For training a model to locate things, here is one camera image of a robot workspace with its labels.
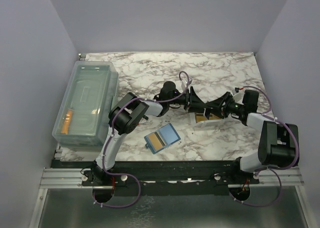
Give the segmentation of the credit cards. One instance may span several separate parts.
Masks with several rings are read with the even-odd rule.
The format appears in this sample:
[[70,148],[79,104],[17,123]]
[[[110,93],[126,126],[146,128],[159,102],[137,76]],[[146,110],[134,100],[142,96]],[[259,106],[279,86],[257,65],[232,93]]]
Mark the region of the credit cards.
[[203,113],[195,113],[195,122],[200,123],[200,122],[220,122],[221,118],[210,114],[209,117],[207,118]]

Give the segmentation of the clear acrylic card box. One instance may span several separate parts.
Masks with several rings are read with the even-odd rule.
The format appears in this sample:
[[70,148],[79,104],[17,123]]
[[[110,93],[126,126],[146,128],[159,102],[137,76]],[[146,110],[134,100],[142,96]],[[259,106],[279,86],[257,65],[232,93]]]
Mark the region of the clear acrylic card box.
[[206,118],[204,113],[198,113],[198,112],[189,113],[189,117],[190,117],[190,123],[193,127],[201,127],[201,128],[215,126],[224,121],[223,119],[213,114],[210,114],[209,118]]

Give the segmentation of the teal leather card holder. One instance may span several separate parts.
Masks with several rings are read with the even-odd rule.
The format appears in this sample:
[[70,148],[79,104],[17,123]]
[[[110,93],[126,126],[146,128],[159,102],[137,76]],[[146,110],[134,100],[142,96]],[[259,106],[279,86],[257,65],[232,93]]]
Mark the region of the teal leather card holder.
[[164,140],[165,142],[165,146],[164,148],[158,150],[158,151],[155,151],[151,144],[150,144],[150,141],[148,139],[148,136],[151,134],[148,134],[144,137],[144,140],[145,140],[145,147],[146,149],[149,149],[152,154],[156,154],[166,148],[168,148],[169,146],[171,146],[172,144],[180,141],[180,136],[179,134],[177,133],[177,131],[175,130],[175,128],[173,127],[173,125],[171,123],[168,123],[166,124],[165,126],[161,127],[160,129],[154,131],[154,132],[158,132],[160,134],[160,136],[162,137],[162,139]]

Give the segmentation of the gold credit card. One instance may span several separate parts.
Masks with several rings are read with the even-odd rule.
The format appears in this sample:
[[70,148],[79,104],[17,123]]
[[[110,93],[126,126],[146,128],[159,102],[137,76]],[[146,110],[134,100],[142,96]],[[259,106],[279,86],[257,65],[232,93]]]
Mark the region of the gold credit card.
[[165,142],[158,132],[151,133],[148,136],[148,139],[149,139],[149,142],[150,142],[152,148],[155,151],[158,151],[158,150],[164,148],[164,146],[165,146]]

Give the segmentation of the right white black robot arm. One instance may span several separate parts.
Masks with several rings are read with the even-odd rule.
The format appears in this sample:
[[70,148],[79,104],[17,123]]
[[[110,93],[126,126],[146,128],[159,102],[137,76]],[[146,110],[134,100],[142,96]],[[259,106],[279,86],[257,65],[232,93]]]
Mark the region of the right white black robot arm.
[[231,116],[260,133],[257,151],[241,157],[239,166],[230,171],[231,180],[237,184],[247,180],[248,172],[270,168],[285,170],[299,163],[298,127],[258,113],[258,100],[257,91],[245,90],[241,104],[235,101],[230,92],[205,104],[206,117],[210,113],[221,119]]

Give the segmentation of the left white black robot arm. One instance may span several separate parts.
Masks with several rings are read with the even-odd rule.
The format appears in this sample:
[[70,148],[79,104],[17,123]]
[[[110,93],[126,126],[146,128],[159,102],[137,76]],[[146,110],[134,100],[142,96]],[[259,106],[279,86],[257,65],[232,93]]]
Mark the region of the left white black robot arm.
[[185,87],[182,92],[176,89],[174,82],[163,84],[160,93],[152,100],[137,97],[128,92],[111,109],[109,113],[109,129],[103,148],[94,163],[99,169],[93,178],[99,185],[110,182],[109,170],[115,165],[116,155],[124,138],[131,133],[145,115],[162,117],[171,105],[183,105],[185,110],[203,112],[208,106],[194,92],[193,87]]

